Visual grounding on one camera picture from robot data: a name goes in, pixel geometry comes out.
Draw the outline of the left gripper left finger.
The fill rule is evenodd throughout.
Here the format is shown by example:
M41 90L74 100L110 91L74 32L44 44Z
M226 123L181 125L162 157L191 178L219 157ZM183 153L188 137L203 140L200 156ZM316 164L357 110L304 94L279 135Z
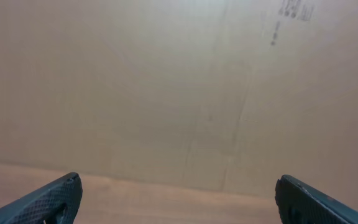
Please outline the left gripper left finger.
M70 172L0 208L1 224L72 224L83 194L81 179Z

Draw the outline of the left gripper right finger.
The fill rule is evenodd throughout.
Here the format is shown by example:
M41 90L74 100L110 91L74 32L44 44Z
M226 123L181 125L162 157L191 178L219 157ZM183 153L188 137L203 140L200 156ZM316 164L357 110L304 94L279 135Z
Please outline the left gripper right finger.
M275 186L283 224L358 224L358 211L290 175Z

